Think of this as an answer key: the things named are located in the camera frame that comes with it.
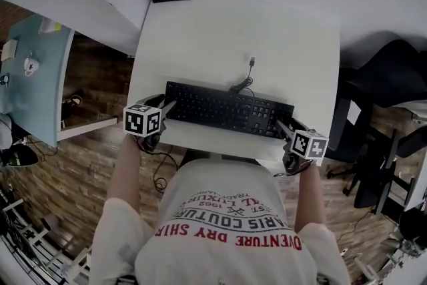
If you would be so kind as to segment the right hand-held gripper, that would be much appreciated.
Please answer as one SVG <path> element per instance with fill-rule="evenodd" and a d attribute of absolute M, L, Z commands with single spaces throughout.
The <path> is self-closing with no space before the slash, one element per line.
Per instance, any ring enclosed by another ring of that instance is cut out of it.
<path fill-rule="evenodd" d="M 286 142 L 282 161 L 287 176 L 299 174 L 313 163 L 321 165 L 328 147 L 328 137 L 293 117 L 289 126 L 277 119 L 275 127 L 279 137 Z"/>

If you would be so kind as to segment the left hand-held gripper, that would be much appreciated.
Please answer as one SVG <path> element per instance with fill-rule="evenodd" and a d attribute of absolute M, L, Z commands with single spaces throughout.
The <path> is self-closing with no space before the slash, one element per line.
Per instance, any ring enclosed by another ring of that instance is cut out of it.
<path fill-rule="evenodd" d="M 174 110 L 173 100 L 161 108 L 164 94 L 156 94 L 141 99 L 123 109 L 123 130 L 132 135 L 140 150 L 153 153 L 165 130 L 164 119 Z"/>

